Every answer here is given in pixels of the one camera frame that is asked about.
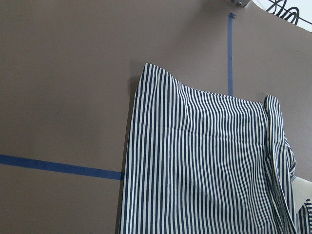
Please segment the blue tape line crosswise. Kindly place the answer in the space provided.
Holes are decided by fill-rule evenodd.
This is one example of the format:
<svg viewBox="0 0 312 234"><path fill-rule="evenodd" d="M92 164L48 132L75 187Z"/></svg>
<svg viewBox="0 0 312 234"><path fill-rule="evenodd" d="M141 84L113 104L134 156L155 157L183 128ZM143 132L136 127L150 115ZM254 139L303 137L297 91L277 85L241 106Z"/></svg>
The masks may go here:
<svg viewBox="0 0 312 234"><path fill-rule="evenodd" d="M120 181L124 180L124 173L122 172L22 158L17 156L0 155L0 163L3 165L52 171L58 173L106 178Z"/></svg>

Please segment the blue tape short line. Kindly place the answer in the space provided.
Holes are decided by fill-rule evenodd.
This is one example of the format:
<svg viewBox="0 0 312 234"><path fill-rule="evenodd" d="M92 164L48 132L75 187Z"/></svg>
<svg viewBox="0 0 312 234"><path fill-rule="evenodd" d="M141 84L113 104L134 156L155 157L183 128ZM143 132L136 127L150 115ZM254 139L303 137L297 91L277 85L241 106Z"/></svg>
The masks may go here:
<svg viewBox="0 0 312 234"><path fill-rule="evenodd" d="M230 96L234 95L234 83L233 83L233 20L236 15L230 13L228 15L228 94Z"/></svg>

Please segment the blue white striped polo shirt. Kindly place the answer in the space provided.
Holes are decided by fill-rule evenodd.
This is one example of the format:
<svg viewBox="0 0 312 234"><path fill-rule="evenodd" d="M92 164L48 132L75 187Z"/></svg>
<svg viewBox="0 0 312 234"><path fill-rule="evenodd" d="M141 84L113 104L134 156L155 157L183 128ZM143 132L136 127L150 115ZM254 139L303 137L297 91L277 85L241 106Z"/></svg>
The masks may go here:
<svg viewBox="0 0 312 234"><path fill-rule="evenodd" d="M121 234L309 234L278 99L183 85L147 63L135 93Z"/></svg>

